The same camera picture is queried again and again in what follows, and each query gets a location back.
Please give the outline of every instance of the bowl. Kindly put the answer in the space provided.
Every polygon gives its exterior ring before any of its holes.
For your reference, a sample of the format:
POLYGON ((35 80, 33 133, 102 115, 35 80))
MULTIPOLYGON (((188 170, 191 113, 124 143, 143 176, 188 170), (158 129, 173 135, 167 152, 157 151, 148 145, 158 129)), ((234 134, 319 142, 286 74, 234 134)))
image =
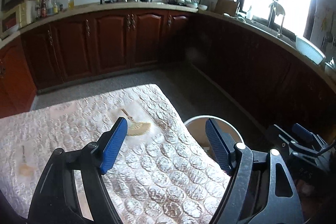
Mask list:
POLYGON ((334 69, 329 63, 325 63, 324 72, 336 83, 336 69, 334 69))
POLYGON ((189 2, 189 3, 186 3, 187 7, 190 7, 190 8, 197 8, 198 4, 195 3, 195 2, 189 2))
POLYGON ((326 58, 324 53, 321 52, 318 47, 303 37, 296 36, 295 47, 301 54, 308 57, 317 65, 319 65, 326 58))
POLYGON ((198 5, 198 9, 200 9, 202 11, 205 11, 207 8, 208 8, 208 6, 206 6, 206 5, 202 5, 202 4, 198 5))

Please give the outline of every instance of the bottle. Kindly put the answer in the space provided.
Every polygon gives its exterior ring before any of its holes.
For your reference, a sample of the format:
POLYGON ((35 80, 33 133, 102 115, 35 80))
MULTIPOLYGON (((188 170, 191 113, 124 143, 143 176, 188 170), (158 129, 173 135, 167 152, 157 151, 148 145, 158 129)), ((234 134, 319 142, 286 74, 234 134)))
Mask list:
POLYGON ((51 3, 51 0, 48 0, 47 2, 47 16, 53 15, 53 5, 51 3))
POLYGON ((68 0, 69 9, 72 9, 75 5, 75 0, 68 0))
POLYGON ((249 19, 249 20, 252 20, 252 18, 253 18, 252 6, 250 6, 250 9, 247 11, 246 18, 249 19))
POLYGON ((41 17, 47 17, 47 6, 45 4, 45 0, 42 0, 41 3, 41 17))
POLYGON ((52 8, 53 8, 54 14, 57 14, 58 13, 57 0, 52 0, 52 8))
POLYGON ((36 18, 40 18, 41 17, 41 4, 40 4, 40 0, 37 0, 35 3, 35 14, 36 14, 36 18))

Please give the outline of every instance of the kitchen counter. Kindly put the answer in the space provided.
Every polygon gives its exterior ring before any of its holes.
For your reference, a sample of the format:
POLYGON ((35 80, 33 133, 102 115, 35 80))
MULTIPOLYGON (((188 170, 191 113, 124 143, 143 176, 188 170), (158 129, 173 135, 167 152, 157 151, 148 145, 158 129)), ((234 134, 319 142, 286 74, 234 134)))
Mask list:
POLYGON ((307 66, 309 66, 312 70, 314 70, 329 86, 330 88, 336 93, 336 84, 325 74, 324 70, 320 67, 314 64, 309 58, 305 57, 301 53, 299 53, 294 47, 286 43, 285 41, 265 32, 264 30, 261 30, 253 25, 243 23, 241 21, 232 19, 230 17, 226 17, 223 15, 219 15, 210 11, 202 11, 198 9, 193 9, 185 6, 178 6, 178 5, 169 5, 164 3, 137 3, 137 2, 127 2, 127 3, 113 3, 113 4, 104 4, 100 5, 99 3, 93 3, 88 5, 79 5, 75 6, 72 10, 66 10, 65 12, 58 13, 57 15, 53 15, 50 17, 47 17, 45 19, 41 19, 39 21, 36 21, 28 26, 23 27, 22 29, 18 30, 17 32, 13 33, 12 35, 8 36, 4 40, 0 41, 0 49, 3 48, 6 44, 11 42, 13 39, 21 35, 22 33, 25 33, 26 31, 32 30, 36 27, 39 27, 41 25, 60 20, 63 18, 71 17, 78 14, 85 14, 85 13, 91 13, 91 12, 97 12, 97 11, 103 11, 103 10, 113 10, 113 9, 164 9, 164 10, 177 10, 177 11, 184 11, 184 12, 190 12, 190 13, 199 13, 206 16, 215 17, 224 21, 231 22, 233 24, 236 24, 238 26, 241 26, 247 30, 250 30, 268 40, 271 42, 277 44, 278 46, 282 47, 286 51, 293 54, 295 57, 300 59, 302 62, 304 62, 307 66))

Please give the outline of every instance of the window frame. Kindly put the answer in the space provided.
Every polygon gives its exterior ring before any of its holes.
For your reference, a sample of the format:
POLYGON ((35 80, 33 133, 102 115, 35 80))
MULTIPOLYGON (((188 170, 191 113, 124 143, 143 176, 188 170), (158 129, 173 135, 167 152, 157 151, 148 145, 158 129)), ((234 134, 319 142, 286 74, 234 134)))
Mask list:
MULTIPOLYGON (((243 11, 244 0, 238 0, 238 2, 239 2, 239 12, 246 14, 246 12, 243 11)), ((315 12, 316 12, 316 0, 310 0, 310 7, 309 7, 309 12, 308 12, 308 17, 307 17, 307 23, 306 23, 305 31, 303 34, 304 38, 308 40, 310 40, 310 37, 311 37, 311 32, 312 32, 312 28, 314 25, 314 19, 315 19, 315 12)), ((253 21, 258 22, 262 25, 268 26, 272 30, 278 31, 278 29, 280 28, 280 25, 276 24, 274 22, 274 19, 275 19, 275 12, 273 10, 273 6, 269 7, 268 19, 264 19, 264 18, 255 16, 255 15, 252 18, 253 21)), ((296 39, 296 35, 286 28, 282 29, 282 34, 288 37, 292 41, 295 41, 296 39)))

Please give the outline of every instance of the floor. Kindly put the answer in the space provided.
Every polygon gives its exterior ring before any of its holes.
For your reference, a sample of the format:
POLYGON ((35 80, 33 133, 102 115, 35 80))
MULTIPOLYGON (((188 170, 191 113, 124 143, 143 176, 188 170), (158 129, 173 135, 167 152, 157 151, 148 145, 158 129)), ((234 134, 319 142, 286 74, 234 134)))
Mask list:
POLYGON ((236 105, 186 63, 119 75, 41 94, 35 109, 144 84, 158 85, 182 121, 197 115, 217 116, 231 123, 250 149, 268 151, 272 146, 236 105))

